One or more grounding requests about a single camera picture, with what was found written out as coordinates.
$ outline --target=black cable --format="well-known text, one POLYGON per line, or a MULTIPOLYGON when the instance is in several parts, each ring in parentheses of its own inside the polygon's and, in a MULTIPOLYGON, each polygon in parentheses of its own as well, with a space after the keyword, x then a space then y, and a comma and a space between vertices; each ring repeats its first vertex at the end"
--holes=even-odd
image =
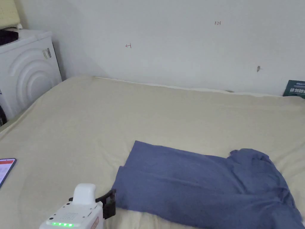
POLYGON ((7 29, 17 29, 17 27, 6 27, 6 28, 3 28, 3 30, 7 30, 7 29))

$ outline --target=washing machine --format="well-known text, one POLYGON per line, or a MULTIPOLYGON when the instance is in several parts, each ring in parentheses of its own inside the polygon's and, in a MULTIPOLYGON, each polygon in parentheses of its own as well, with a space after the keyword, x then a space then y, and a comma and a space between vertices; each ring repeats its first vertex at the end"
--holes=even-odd
POLYGON ((52 33, 15 31, 19 39, 0 46, 0 106, 8 120, 62 81, 52 33))

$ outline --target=white robot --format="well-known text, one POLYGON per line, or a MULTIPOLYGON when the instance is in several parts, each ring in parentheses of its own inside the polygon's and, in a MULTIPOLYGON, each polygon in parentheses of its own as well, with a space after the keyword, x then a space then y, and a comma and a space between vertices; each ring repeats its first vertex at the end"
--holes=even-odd
POLYGON ((79 184, 74 196, 56 213, 43 222, 39 229, 103 229, 105 219, 115 215, 116 190, 95 199, 94 184, 79 184))

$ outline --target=smartphone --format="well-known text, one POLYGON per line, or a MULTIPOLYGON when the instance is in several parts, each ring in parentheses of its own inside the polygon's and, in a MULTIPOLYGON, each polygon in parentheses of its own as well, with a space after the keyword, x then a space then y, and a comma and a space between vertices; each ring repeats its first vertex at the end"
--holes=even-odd
POLYGON ((0 159, 0 188, 16 163, 16 158, 0 159))

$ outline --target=mattress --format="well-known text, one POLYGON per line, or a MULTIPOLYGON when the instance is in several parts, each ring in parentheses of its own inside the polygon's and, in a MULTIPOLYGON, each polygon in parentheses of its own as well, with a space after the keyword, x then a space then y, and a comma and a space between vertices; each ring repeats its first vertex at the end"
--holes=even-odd
MULTIPOLYGON (((0 132, 0 158, 18 159, 0 189, 1 228, 38 228, 79 183, 105 194, 135 140, 222 157, 240 148, 264 152, 305 216, 304 114, 300 97, 70 78, 0 132)), ((190 228, 122 209, 104 227, 190 228)))

